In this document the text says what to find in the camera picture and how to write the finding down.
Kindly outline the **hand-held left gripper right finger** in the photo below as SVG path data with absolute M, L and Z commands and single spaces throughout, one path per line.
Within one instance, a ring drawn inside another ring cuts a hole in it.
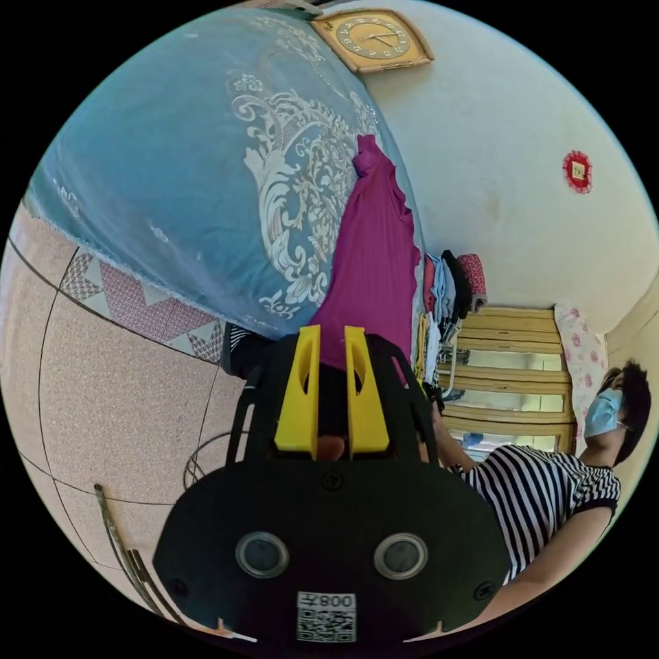
M 351 460 L 385 453 L 388 432 L 365 331 L 345 327 L 347 410 Z

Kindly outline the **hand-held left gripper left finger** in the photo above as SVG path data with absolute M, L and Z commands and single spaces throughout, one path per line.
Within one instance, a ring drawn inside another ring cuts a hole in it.
M 317 458 L 321 328 L 302 327 L 286 338 L 288 377 L 275 433 L 284 454 Z

